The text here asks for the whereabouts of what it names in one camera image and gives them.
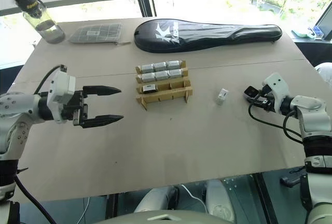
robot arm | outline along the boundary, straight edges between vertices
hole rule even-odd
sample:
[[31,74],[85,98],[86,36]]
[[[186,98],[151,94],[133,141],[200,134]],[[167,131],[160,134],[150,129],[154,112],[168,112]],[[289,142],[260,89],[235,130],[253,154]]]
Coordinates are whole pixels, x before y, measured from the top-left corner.
[[54,120],[83,128],[99,127],[123,118],[119,115],[102,115],[88,119],[88,105],[84,99],[89,94],[111,95],[119,89],[105,86],[84,86],[75,91],[75,77],[61,66],[53,77],[48,92],[39,94],[6,93],[0,95],[0,203],[14,194],[14,178],[22,156],[29,130],[33,124]]
[[252,105],[299,120],[307,175],[301,178],[301,200],[310,213],[308,224],[332,223],[332,132],[326,103],[316,97],[290,97],[278,73],[266,78],[262,90],[249,87]]

table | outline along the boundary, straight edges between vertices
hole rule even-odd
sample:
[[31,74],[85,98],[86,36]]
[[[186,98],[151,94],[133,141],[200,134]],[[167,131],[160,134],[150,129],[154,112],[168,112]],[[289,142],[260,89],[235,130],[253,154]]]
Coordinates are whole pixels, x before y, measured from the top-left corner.
[[[134,29],[145,19],[62,23],[67,36],[79,26],[122,22],[122,41],[133,41]],[[135,100],[136,65],[186,60],[193,96],[151,103],[145,111]],[[303,147],[282,130],[252,120],[243,91],[257,88],[273,72],[287,81],[293,95],[317,96],[332,105],[328,85],[284,34],[275,44],[222,46],[176,54],[152,54],[134,43],[50,45],[43,40],[16,78],[10,91],[32,93],[44,74],[63,63],[84,85],[117,87],[122,93],[90,96],[89,116],[119,114],[124,118],[105,127],[82,129],[53,121],[31,128],[19,176],[37,199],[60,200],[112,194],[277,170],[303,164]],[[222,106],[215,103],[221,88],[230,91]],[[265,120],[282,116],[255,109]],[[298,130],[297,120],[289,127]],[[15,200],[26,201],[16,189]]]

water bottle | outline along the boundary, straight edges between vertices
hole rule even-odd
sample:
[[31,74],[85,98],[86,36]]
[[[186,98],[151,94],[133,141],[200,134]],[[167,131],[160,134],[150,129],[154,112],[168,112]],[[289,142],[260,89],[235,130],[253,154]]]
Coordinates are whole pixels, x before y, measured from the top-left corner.
[[41,0],[15,0],[22,10],[23,17],[41,35],[46,42],[57,44],[63,41],[65,35],[62,29],[48,15],[45,4]]

wooden stand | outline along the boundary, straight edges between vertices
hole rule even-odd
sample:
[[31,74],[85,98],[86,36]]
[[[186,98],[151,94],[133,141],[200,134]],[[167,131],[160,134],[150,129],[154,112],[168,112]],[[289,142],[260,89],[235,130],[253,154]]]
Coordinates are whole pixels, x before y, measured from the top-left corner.
[[[138,87],[136,90],[139,95],[136,97],[136,100],[142,104],[145,110],[147,110],[147,103],[172,100],[179,97],[184,97],[185,102],[187,103],[189,96],[192,95],[192,87],[188,77],[188,68],[182,67],[182,70],[184,77],[181,78],[142,83],[137,77]],[[158,88],[158,92],[144,94],[143,86],[150,84],[155,84]]]

battery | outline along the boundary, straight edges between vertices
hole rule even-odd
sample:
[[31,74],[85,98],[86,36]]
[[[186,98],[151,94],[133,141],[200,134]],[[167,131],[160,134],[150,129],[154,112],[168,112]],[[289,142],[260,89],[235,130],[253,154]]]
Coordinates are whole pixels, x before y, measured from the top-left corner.
[[169,78],[168,71],[159,71],[155,74],[157,80],[167,80]]
[[167,70],[166,62],[154,63],[155,72]]
[[155,92],[158,92],[157,85],[149,84],[143,86],[143,93],[155,93]]
[[170,61],[167,62],[167,69],[168,70],[174,70],[181,68],[181,61]]
[[156,81],[156,74],[155,73],[142,74],[142,81],[143,82]]
[[169,73],[171,79],[182,77],[181,69],[169,70],[168,73]]
[[142,74],[152,73],[152,72],[154,72],[154,65],[153,64],[142,65],[141,71],[142,71]]

